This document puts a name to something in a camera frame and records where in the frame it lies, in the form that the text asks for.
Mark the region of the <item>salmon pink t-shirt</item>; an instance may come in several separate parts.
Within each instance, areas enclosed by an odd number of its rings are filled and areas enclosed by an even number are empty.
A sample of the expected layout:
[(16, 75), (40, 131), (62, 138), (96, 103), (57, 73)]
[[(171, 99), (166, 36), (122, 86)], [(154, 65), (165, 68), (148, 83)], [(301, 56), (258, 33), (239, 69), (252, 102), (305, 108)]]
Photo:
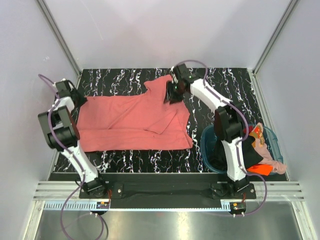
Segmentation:
[(139, 95), (87, 97), (76, 125), (83, 151), (191, 149), (187, 107), (164, 103), (171, 80), (165, 75), (146, 81), (146, 92)]

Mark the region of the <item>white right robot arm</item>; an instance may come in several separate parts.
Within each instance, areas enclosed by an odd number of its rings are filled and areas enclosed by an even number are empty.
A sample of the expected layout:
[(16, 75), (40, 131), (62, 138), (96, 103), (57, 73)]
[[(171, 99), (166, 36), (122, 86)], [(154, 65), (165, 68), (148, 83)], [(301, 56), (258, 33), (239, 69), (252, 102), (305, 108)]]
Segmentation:
[(207, 68), (204, 76), (200, 77), (191, 73), (186, 63), (183, 61), (171, 67), (171, 81), (166, 84), (164, 103), (182, 102), (184, 94), (189, 93), (214, 112), (214, 132), (224, 147), (227, 176), (232, 181), (227, 185), (227, 192), (230, 197), (239, 198), (245, 192), (242, 182), (249, 180), (242, 150), (242, 142), (249, 134), (248, 122), (232, 100), (207, 83)]

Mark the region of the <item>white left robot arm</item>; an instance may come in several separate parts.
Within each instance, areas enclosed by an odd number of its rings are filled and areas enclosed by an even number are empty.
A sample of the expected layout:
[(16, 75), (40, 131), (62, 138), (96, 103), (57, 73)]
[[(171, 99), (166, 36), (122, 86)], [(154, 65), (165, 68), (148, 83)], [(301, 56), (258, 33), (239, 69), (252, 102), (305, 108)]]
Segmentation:
[(79, 175), (81, 191), (103, 198), (108, 193), (108, 186), (82, 149), (80, 133), (72, 118), (72, 111), (84, 105), (87, 98), (68, 79), (54, 82), (42, 74), (38, 77), (54, 93), (52, 107), (37, 116), (47, 145), (72, 164)]

